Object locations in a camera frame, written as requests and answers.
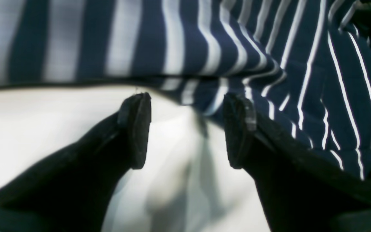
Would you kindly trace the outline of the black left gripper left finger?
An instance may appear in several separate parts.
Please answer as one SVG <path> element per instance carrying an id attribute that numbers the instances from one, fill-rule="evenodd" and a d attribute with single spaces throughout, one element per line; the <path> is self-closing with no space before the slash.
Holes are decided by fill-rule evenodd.
<path id="1" fill-rule="evenodd" d="M 133 95 L 0 188 L 0 232 L 100 232 L 118 181 L 144 166 L 150 122 L 150 95 Z"/>

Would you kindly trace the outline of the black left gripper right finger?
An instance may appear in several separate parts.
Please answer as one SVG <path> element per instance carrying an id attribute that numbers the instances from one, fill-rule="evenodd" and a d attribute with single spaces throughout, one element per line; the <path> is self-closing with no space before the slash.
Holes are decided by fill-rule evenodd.
<path id="1" fill-rule="evenodd" d="M 231 167 L 254 179 L 272 232 L 371 232 L 371 183 L 312 153 L 247 98 L 225 94 Z"/>

